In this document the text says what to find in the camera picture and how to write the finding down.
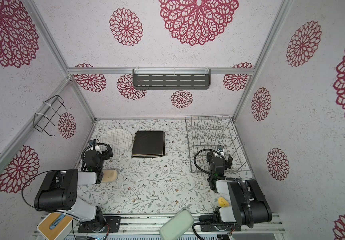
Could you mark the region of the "round plaid white plate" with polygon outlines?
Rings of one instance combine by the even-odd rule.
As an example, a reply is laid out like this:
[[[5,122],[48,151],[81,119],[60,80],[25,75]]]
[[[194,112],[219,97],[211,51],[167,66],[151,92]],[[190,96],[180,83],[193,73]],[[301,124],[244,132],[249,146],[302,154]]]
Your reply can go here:
[[[126,154],[133,143],[132,134],[125,129],[110,129],[97,136],[100,143],[108,144],[112,148],[113,155]]]

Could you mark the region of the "dark round plate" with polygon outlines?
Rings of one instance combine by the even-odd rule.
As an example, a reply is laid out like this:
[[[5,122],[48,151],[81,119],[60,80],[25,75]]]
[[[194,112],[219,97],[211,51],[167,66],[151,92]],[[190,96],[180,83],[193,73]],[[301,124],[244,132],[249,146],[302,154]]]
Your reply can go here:
[[[165,154],[165,134],[163,131],[137,131],[131,154]]]

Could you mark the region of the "dark square plate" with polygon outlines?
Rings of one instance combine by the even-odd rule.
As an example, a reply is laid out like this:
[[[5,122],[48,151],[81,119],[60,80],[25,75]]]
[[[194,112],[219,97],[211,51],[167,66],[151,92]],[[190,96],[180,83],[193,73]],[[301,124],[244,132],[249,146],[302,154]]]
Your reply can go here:
[[[135,159],[149,159],[149,158],[160,158],[164,157],[165,154],[160,154],[160,155],[137,155],[137,154],[132,154],[131,157]]]

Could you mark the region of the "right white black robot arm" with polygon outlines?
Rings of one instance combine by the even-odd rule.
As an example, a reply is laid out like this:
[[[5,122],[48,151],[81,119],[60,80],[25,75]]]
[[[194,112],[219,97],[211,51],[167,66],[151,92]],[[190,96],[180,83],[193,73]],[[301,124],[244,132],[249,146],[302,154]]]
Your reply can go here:
[[[225,171],[230,169],[233,158],[226,158],[221,152],[202,149],[193,157],[194,166],[208,176],[210,189],[220,194],[229,205],[218,207],[213,216],[200,218],[200,222],[214,227],[241,226],[253,228],[255,224],[270,222],[272,210],[258,182],[226,177]]]

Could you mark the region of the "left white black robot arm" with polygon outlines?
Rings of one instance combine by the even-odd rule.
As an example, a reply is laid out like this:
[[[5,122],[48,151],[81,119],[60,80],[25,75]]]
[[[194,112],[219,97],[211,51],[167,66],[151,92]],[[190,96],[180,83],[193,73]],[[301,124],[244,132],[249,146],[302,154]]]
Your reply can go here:
[[[43,172],[45,177],[29,207],[48,213],[61,213],[79,221],[88,232],[108,232],[108,222],[102,209],[91,205],[77,195],[79,186],[99,185],[114,182],[116,170],[103,168],[104,161],[113,157],[110,145],[96,143],[86,147],[81,153],[82,168],[51,170]]]

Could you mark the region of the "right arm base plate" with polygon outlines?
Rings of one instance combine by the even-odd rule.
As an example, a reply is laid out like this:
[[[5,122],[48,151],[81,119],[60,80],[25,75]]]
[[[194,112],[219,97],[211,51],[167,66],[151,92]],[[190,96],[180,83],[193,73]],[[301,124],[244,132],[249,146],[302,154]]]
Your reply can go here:
[[[222,222],[210,215],[199,216],[199,221],[202,232],[238,232],[242,229],[237,223]]]

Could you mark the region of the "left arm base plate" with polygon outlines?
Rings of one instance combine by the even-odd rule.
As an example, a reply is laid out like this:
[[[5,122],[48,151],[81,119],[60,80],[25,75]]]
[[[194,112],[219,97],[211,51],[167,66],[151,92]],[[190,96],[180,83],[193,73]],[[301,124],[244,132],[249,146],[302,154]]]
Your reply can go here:
[[[77,229],[78,233],[118,233],[121,217],[120,216],[105,216],[105,222],[101,227],[93,227],[92,224],[82,222]]]

